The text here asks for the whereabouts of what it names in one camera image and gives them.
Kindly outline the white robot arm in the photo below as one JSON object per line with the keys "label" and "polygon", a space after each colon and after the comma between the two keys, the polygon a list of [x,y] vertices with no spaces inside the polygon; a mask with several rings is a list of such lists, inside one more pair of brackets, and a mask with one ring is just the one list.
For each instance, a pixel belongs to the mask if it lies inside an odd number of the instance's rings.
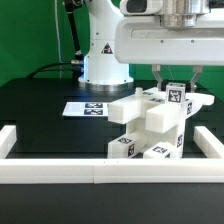
{"label": "white robot arm", "polygon": [[224,66],[224,0],[85,0],[90,51],[82,81],[129,82],[129,64]]}

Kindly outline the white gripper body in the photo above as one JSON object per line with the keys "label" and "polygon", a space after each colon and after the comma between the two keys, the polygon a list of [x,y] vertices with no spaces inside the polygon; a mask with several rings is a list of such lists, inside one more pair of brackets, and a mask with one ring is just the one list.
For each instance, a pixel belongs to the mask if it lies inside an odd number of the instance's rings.
{"label": "white gripper body", "polygon": [[114,53],[120,63],[224,66],[224,15],[200,16],[197,25],[166,29],[157,16],[132,16],[116,28]]}

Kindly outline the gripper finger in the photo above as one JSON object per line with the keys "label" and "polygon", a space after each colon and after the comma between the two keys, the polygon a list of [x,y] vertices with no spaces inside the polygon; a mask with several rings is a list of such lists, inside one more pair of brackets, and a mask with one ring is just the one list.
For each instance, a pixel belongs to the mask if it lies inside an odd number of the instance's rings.
{"label": "gripper finger", "polygon": [[153,64],[152,65],[152,73],[157,81],[157,88],[159,90],[162,90],[162,84],[163,84],[163,78],[160,74],[161,71],[161,66],[158,64]]}
{"label": "gripper finger", "polygon": [[202,71],[203,71],[203,67],[201,65],[194,65],[193,66],[194,75],[190,80],[190,90],[192,92],[194,92],[195,89],[196,89],[196,82],[199,79],[200,75],[202,74]]}

